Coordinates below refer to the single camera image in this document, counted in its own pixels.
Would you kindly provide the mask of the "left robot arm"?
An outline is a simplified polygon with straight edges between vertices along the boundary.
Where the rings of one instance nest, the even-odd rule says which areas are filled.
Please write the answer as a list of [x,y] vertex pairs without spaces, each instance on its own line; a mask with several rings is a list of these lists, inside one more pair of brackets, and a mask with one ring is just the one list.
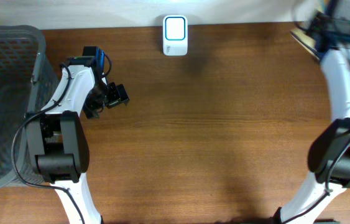
[[20,127],[25,131],[32,170],[56,191],[70,223],[103,223],[87,183],[90,150],[80,116],[99,118],[104,109],[126,105],[124,85],[108,82],[112,61],[97,46],[61,64],[62,78],[53,96]]

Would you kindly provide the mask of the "yellow chips bag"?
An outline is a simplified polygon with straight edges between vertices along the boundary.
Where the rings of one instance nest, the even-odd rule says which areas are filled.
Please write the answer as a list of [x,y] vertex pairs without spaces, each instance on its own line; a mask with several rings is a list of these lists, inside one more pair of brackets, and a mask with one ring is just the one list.
[[309,53],[316,61],[320,61],[320,56],[315,49],[315,40],[307,36],[304,31],[294,28],[290,31],[291,36]]

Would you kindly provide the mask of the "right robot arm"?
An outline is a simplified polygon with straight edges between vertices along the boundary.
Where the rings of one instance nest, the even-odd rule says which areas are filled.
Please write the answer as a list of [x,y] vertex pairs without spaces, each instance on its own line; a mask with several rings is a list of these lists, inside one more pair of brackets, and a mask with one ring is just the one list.
[[292,37],[319,62],[326,79],[331,124],[308,152],[308,174],[272,223],[318,223],[323,210],[350,189],[350,0],[321,1]]

